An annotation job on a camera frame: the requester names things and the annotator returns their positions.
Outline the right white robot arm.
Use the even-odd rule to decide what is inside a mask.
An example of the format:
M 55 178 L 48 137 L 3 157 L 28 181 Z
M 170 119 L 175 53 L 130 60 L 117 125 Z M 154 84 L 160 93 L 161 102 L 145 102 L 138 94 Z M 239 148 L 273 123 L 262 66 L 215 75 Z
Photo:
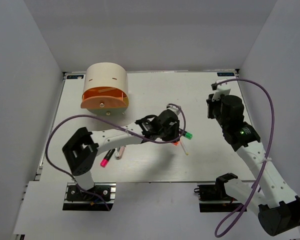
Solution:
M 227 173 L 216 179 L 216 195 L 226 200 L 229 197 L 247 204 L 262 228 L 270 236 L 276 236 L 300 226 L 300 197 L 287 184 L 275 165 L 266 158 L 261 138 L 256 130 L 244 121 L 242 99 L 229 94 L 210 94 L 207 116 L 215 119 L 222 129 L 223 137 L 234 152 L 244 161 L 255 177 L 256 186 L 262 193 L 253 193 L 252 188 L 235 174 Z

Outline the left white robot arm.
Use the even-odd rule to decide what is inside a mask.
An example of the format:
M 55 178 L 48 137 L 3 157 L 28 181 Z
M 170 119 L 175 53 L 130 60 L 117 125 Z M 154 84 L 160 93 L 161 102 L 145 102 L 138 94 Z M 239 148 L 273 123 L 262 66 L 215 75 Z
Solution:
M 70 172 L 79 185 L 78 193 L 89 200 L 95 196 L 96 187 L 91 168 L 95 158 L 110 150 L 128 145 L 174 143 L 179 137 L 180 110 L 169 106 L 158 116 L 143 117 L 135 122 L 114 129 L 88 131 L 79 128 L 62 147 Z

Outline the orange container drawer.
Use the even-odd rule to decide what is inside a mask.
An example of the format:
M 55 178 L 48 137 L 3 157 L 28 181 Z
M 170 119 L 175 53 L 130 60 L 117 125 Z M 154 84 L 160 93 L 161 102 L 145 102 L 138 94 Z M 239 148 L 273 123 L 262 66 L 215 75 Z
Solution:
M 114 88 L 109 86 L 92 87 L 82 95 L 80 107 L 96 115 L 121 114 L 129 106 L 129 96 L 118 88 L 99 93 L 98 90 Z

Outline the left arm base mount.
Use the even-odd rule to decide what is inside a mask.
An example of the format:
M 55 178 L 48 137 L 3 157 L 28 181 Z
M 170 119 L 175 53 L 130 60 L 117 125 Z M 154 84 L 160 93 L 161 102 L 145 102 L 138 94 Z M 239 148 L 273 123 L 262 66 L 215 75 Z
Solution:
M 107 206 L 98 196 L 81 191 L 74 183 L 68 183 L 62 210 L 107 212 L 112 209 L 116 196 L 115 183 L 95 183 L 94 188 L 88 191 L 101 196 Z

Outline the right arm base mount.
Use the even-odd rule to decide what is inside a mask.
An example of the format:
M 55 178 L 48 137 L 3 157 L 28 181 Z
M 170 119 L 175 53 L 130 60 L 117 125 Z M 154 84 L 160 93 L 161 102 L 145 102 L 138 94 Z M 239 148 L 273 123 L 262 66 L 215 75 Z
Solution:
M 193 192 L 198 195 L 201 213 L 231 213 L 242 204 L 226 194 L 225 183 L 237 179 L 233 173 L 226 173 L 216 178 L 213 184 L 199 184 Z

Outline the white acrylic marker yellow cap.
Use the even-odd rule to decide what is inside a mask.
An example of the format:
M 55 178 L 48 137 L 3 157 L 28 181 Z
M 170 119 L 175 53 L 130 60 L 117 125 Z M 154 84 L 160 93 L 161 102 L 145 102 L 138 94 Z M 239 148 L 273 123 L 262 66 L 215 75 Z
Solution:
M 188 152 L 188 150 L 187 150 L 185 144 L 182 142 L 182 140 L 180 140 L 179 142 L 180 142 L 180 145 L 181 145 L 181 147 L 182 147 L 184 153 L 188 156 L 188 155 L 189 155 L 189 152 Z

